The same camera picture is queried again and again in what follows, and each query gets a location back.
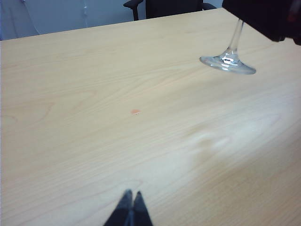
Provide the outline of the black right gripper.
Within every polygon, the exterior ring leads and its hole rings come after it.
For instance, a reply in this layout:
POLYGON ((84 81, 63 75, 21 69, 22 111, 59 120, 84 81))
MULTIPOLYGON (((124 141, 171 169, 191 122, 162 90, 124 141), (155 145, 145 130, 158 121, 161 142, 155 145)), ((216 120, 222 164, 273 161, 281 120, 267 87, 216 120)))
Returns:
POLYGON ((222 7, 271 41, 301 44, 300 0, 224 0, 222 7))

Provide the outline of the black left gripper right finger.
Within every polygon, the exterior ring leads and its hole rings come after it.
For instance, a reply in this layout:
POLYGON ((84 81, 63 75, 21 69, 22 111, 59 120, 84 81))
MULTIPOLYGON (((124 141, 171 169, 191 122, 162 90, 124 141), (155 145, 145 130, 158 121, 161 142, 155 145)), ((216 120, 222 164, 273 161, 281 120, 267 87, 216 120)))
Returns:
POLYGON ((140 191, 137 192, 134 199, 133 213, 134 226, 153 226, 148 209, 140 191))

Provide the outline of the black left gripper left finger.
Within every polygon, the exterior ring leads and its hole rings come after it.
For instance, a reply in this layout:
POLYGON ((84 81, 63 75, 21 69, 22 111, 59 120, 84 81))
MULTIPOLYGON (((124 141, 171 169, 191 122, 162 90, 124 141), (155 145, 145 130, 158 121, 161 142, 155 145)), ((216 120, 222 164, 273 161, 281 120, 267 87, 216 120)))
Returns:
POLYGON ((114 211, 104 223, 104 226, 132 226, 132 198, 132 191, 127 189, 123 193, 114 211))

